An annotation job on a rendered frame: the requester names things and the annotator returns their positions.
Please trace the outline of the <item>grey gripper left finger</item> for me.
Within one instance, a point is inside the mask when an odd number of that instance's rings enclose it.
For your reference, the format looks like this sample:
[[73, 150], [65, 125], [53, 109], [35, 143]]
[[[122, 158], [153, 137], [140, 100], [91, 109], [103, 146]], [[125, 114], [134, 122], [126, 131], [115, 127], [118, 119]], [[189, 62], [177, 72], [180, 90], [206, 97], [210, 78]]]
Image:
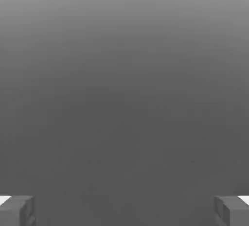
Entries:
[[35, 197], [0, 195], [0, 226], [36, 226]]

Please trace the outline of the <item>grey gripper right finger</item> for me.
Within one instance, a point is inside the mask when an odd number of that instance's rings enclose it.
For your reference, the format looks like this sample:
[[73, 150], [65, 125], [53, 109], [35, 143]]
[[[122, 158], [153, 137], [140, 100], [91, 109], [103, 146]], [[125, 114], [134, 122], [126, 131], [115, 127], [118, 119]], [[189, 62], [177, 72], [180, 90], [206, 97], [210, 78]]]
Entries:
[[213, 206], [217, 226], [249, 226], [249, 195], [215, 196]]

